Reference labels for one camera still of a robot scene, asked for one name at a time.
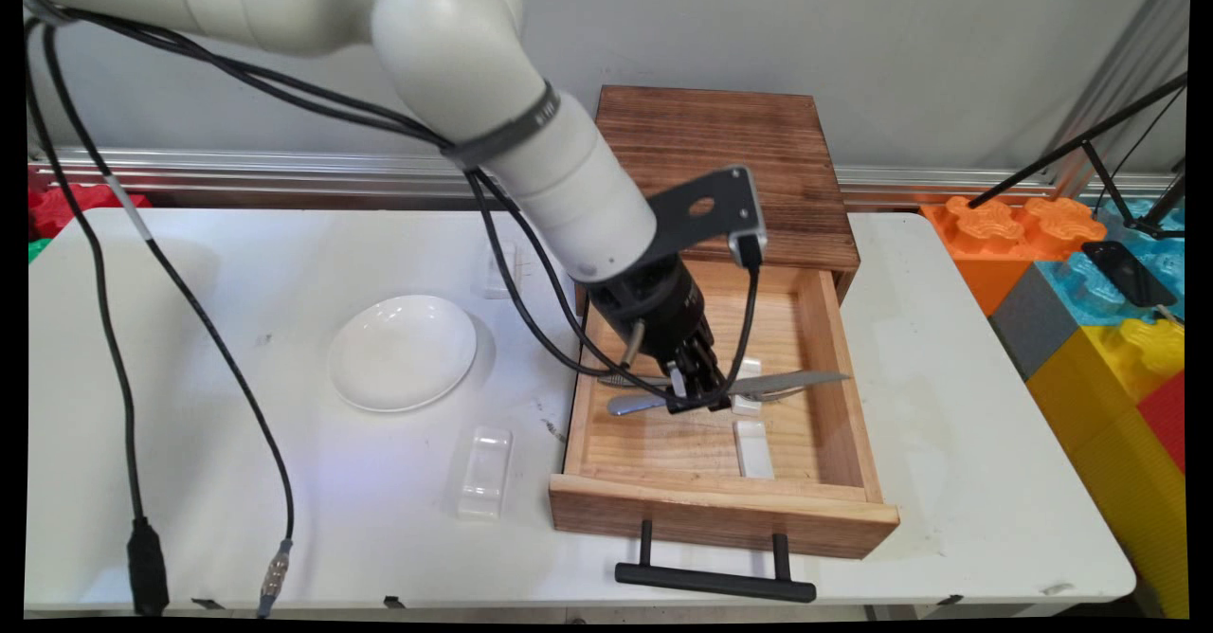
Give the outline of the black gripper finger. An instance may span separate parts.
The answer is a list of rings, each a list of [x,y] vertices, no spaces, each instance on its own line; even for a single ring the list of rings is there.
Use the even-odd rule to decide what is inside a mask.
[[[667,409],[670,414],[683,414],[702,407],[704,397],[702,361],[696,353],[674,353],[672,360],[664,365],[664,373],[670,380],[667,387]]]
[[[695,397],[704,403],[702,407],[711,412],[724,411],[731,407],[731,395],[724,392],[723,395],[714,397],[711,401],[706,397],[714,394],[725,386],[725,375],[721,372],[716,361],[714,349],[702,338],[689,340],[689,397]]]

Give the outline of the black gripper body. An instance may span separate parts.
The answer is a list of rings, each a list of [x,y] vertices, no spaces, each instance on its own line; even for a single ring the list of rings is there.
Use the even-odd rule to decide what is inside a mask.
[[[623,340],[631,340],[637,323],[643,323],[640,354],[659,365],[716,365],[704,296],[679,253],[591,283],[588,297]]]

